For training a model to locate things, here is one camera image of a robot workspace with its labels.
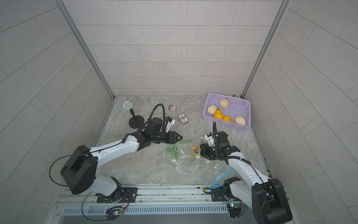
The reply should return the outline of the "clear bag blue zip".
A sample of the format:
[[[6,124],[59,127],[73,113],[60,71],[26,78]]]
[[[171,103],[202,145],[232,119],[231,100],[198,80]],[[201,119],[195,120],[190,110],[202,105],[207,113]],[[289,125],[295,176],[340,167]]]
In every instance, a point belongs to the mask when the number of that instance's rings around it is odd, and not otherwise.
[[[194,184],[203,185],[211,189],[216,189],[224,185],[224,181],[234,177],[235,170],[225,163],[212,162],[203,163],[195,172]]]

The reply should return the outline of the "clear bag green zip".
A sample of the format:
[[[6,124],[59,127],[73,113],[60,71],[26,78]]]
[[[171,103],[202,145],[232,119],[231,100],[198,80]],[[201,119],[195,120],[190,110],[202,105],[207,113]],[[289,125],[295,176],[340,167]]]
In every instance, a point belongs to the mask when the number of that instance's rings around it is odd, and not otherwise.
[[[193,139],[193,144],[192,144],[191,148],[195,145],[199,146],[202,142],[203,142],[202,140],[195,141]],[[198,167],[201,164],[203,164],[204,162],[207,164],[212,163],[211,161],[207,161],[206,159],[204,159],[204,157],[202,157],[200,154],[199,154],[198,158],[195,158],[192,155],[191,151],[187,156],[182,157],[179,161],[174,161],[172,158],[165,155],[166,149],[164,150],[164,153],[163,153],[163,157],[164,157],[163,160],[165,162],[167,162],[168,165],[173,167],[175,171],[177,171],[178,173],[180,173],[182,175],[195,175],[195,172],[198,170]]]

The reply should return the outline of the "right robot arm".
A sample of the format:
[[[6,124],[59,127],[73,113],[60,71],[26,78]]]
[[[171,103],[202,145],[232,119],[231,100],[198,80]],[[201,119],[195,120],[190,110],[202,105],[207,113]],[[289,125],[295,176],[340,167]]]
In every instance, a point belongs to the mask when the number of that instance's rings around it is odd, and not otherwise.
[[[210,161],[224,161],[239,177],[225,180],[223,186],[216,189],[205,188],[204,192],[212,195],[221,192],[229,201],[240,200],[252,210],[259,224],[284,224],[291,221],[293,215],[283,184],[258,171],[238,147],[230,145],[227,137],[213,123],[213,133],[206,143],[200,145],[200,155]]]

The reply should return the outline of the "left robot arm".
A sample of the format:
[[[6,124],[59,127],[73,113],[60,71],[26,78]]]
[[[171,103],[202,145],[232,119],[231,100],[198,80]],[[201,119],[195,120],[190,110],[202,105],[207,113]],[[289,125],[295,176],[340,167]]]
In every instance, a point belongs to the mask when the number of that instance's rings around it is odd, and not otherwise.
[[[151,114],[147,121],[142,120],[135,125],[135,132],[126,134],[119,141],[92,148],[79,146],[68,156],[60,174],[73,195],[90,190],[115,201],[116,197],[123,193],[123,187],[114,177],[97,175],[97,169],[123,155],[142,150],[152,143],[179,142],[183,137],[169,130],[174,122],[172,117],[165,114],[162,114],[162,118]]]

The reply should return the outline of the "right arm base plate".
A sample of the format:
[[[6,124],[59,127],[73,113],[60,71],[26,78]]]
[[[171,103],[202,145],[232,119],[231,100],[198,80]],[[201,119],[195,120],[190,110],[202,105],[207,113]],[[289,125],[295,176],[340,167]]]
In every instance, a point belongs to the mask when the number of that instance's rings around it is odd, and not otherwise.
[[[231,198],[226,196],[223,185],[205,188],[203,191],[205,194],[209,194],[211,196],[213,202],[232,201]]]

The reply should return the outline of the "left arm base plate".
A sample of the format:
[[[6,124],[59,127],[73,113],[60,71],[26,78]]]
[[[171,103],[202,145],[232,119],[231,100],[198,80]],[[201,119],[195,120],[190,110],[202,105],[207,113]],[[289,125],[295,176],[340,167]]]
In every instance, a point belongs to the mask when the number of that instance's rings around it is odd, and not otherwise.
[[[110,196],[96,193],[97,203],[134,203],[137,197],[138,188],[129,187],[115,190]]]

